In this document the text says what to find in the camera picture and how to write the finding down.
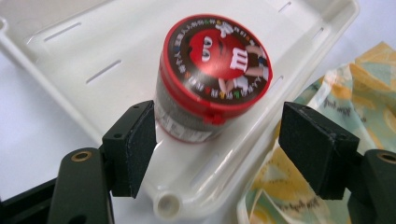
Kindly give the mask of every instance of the plastic container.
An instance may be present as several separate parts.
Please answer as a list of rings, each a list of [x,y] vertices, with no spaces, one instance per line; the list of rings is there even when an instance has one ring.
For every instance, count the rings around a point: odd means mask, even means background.
[[[358,15],[355,0],[0,1],[0,49],[101,143],[129,106],[153,99],[169,28],[195,14],[244,24],[271,56],[267,93],[215,139],[186,144],[157,128],[142,187],[163,219],[205,217],[245,186],[293,100]]]
[[[264,47],[247,28],[216,15],[188,17],[164,41],[157,120],[177,139],[204,142],[260,100],[271,79]]]

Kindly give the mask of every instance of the m&m's container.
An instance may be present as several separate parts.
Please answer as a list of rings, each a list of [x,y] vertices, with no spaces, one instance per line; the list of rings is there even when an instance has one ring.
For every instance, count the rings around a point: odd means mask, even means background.
[[[191,16],[165,38],[155,116],[175,138],[204,142],[260,100],[271,79],[268,55],[247,28],[221,16]]]

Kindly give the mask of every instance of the red lid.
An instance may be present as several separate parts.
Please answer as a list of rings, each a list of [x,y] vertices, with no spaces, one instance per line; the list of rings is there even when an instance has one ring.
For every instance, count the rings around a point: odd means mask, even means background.
[[[160,65],[175,101],[212,124],[245,113],[272,79],[259,40],[244,26],[215,15],[191,16],[172,27]]]

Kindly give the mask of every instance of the patterned cloth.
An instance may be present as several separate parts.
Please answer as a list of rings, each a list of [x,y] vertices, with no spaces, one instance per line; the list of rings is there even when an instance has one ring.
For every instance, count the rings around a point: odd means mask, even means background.
[[[372,148],[396,152],[396,51],[380,43],[329,71],[295,102],[358,136],[361,154]],[[238,204],[238,218],[252,224],[350,223],[348,196],[346,190],[343,201],[320,199],[275,143]]]

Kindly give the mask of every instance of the brass screw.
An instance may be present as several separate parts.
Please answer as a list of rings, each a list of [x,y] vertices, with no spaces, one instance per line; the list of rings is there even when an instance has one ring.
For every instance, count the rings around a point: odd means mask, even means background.
[[[72,156],[72,161],[86,161],[92,156],[90,151],[80,151]]]
[[[396,157],[391,154],[388,154],[387,152],[379,152],[376,155],[378,156],[379,159],[385,162],[396,164]]]

